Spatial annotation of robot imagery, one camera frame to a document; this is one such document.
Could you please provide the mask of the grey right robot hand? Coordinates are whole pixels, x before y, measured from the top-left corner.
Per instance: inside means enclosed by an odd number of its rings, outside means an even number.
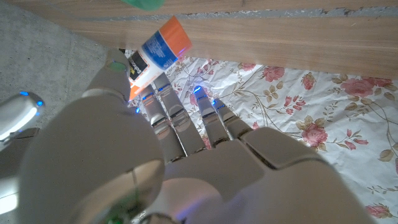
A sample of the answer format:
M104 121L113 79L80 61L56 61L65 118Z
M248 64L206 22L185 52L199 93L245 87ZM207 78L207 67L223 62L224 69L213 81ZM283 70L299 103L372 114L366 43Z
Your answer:
M17 187L21 160L27 145L39 132L33 125L44 108L44 100L28 91L1 103L1 190Z

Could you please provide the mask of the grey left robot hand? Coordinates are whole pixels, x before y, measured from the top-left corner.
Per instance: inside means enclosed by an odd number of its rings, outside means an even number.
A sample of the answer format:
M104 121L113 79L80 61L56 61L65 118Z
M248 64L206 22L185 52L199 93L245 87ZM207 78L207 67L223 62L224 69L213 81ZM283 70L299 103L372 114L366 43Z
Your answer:
M81 98L31 142L19 223L372 223L337 171L272 128L252 129L200 97L212 144L165 161L153 127L127 105L129 64L110 50Z

